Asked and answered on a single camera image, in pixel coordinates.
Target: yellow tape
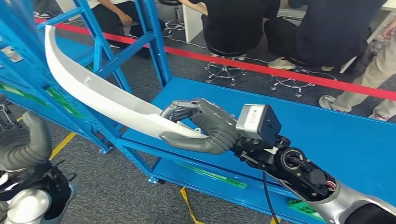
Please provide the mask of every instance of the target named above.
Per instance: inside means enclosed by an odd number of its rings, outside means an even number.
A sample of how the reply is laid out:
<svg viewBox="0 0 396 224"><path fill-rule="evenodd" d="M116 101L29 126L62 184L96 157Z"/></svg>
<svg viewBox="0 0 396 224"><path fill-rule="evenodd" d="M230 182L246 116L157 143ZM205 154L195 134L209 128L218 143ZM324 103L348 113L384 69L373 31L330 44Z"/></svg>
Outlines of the yellow tape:
<svg viewBox="0 0 396 224"><path fill-rule="evenodd" d="M66 144L74 138L74 136L76 136L76 133L70 133L69 135L67 135L66 138L63 139L61 143L59 143L59 145L54 148L54 150L52 150L52 154L49 160L52 160L62 150L62 148L65 147Z"/></svg>
<svg viewBox="0 0 396 224"><path fill-rule="evenodd" d="M276 224L274 217L271 217L271 222L269 224Z"/></svg>
<svg viewBox="0 0 396 224"><path fill-rule="evenodd" d="M190 203L188 202L187 192L185 191L185 187L183 187L183 188L180 189L180 193L181 193L181 195L182 195L184 201L185 201L186 204L187 204L188 213L190 214L190 216L191 216L192 220L194 221L194 223L195 223L195 224L204 224L204 223L198 221L198 220L195 218L194 212L192 212Z"/></svg>

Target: white desk leg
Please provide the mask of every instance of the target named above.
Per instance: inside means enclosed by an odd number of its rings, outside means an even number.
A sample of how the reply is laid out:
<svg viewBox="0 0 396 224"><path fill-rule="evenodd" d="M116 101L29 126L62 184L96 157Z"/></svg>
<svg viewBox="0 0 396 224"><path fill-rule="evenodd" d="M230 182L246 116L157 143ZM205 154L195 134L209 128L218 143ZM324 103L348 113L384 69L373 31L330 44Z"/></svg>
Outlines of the white desk leg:
<svg viewBox="0 0 396 224"><path fill-rule="evenodd" d="M61 8L62 12L64 12L64 13L76 8L76 5L74 4L74 2L72 0L55 0L55 1L57 2L59 7ZM69 18L69 21L73 21L73 20L77 19L78 17L80 17L80 15L75 15L75 16Z"/></svg>
<svg viewBox="0 0 396 224"><path fill-rule="evenodd" d="M201 15L201 13L183 5L184 28L188 43L202 31Z"/></svg>
<svg viewBox="0 0 396 224"><path fill-rule="evenodd" d="M372 40L378 35L380 34L380 32L382 31L382 29L388 24L390 23L390 21L392 21L392 19L394 19L396 15L395 11L391 11L388 13L388 15L385 17L385 19L380 23L380 25L377 27L377 29L375 29L375 31L371 34L371 36L367 39L367 43L372 42ZM356 60L357 57L352 58L351 60L349 60L349 62L347 62L344 67L342 67L340 73L343 74L348 68L349 66L351 66L351 64Z"/></svg>

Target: red tape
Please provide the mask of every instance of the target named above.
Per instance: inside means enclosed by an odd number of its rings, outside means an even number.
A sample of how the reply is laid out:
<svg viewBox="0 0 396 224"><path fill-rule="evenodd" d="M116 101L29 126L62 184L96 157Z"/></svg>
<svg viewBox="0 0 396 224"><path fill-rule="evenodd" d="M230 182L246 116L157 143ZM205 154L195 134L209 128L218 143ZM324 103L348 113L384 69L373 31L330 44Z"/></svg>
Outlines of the red tape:
<svg viewBox="0 0 396 224"><path fill-rule="evenodd" d="M36 18L35 21L43 22L45 20ZM87 28L83 28L83 27L76 27L76 26L62 24L62 23L55 25L55 27L60 28L62 30L71 31L74 33L90 35L90 31ZM135 39L128 38L128 37L107 34L107 33L103 33L103 35L105 36L106 39L112 40L112 41L118 41L118 42L123 42L123 43L128 43L128 44L135 42ZM361 85L351 84L351 83L345 83L345 82L330 80L330 79L326 79L326 78L319 78L319 77L300 74L300 73L296 73L296 72L292 72L292 71L272 69L272 68L257 65L257 64L233 61L233 60L224 59L221 57L212 57L209 55L202 55L202 54L198 54L198 53L194 53L194 52L190 52L190 51L186 51L186 50L181 50L181 49L176 49L176 48L171 48L171 47L165 47L165 51L167 53L170 53L173 55L192 58L192 59L196 59L196 60L200 60L200 61L224 64L224 65L228 65L228 66L232 66L232 67L237 67L237 68L255 71L255 72L259 72L259 73L269 74L272 76L291 78L291 79L295 79L295 80L301 81L301 82L312 83L315 85L321 85L321 86L325 86L325 87L329 87L329 88L333 88L333 89L338 89L338 90L343 90L343 91L351 91L351 92L369 95L372 97L377 97L377 98L382 98L382 99L390 99L390 100L396 101L396 92L392 92L392 91L375 89L375 88L371 88L371 87L366 87L366 86L361 86Z"/></svg>

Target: white curved sword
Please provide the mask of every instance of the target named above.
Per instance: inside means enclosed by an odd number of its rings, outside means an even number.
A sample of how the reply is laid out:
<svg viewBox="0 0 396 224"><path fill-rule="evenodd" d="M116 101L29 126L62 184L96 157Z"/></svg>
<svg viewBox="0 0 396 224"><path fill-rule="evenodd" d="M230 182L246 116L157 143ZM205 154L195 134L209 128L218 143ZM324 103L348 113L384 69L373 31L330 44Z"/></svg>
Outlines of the white curved sword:
<svg viewBox="0 0 396 224"><path fill-rule="evenodd" d="M162 110L118 88L71 60L57 46L55 27L45 27L45 54L49 69L69 94L103 115L146 135L159 138L174 132L191 138L205 135L160 116Z"/></svg>

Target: person's hand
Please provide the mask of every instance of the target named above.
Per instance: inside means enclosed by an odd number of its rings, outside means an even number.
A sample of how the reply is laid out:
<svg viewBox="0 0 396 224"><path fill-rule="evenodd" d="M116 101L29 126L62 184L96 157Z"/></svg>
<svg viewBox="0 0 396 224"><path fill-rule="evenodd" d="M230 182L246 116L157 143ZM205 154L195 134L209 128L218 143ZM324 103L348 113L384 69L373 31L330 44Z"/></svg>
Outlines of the person's hand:
<svg viewBox="0 0 396 224"><path fill-rule="evenodd" d="M118 15L118 17L120 18L120 20L124 26L131 25L132 19L131 19L131 17L129 17L129 15L127 15L125 13L121 13Z"/></svg>
<svg viewBox="0 0 396 224"><path fill-rule="evenodd" d="M196 107L197 112L190 119L207 138L187 138L173 132L164 132L159 137L172 147L194 152L221 154L232 148L240 136L235 117L205 99L199 99Z"/></svg>
<svg viewBox="0 0 396 224"><path fill-rule="evenodd" d="M386 28L384 29L384 32L382 34L382 36L385 39L390 39L391 36L393 35L392 31L396 28L396 18L393 20L393 22L391 22L389 25L386 26Z"/></svg>

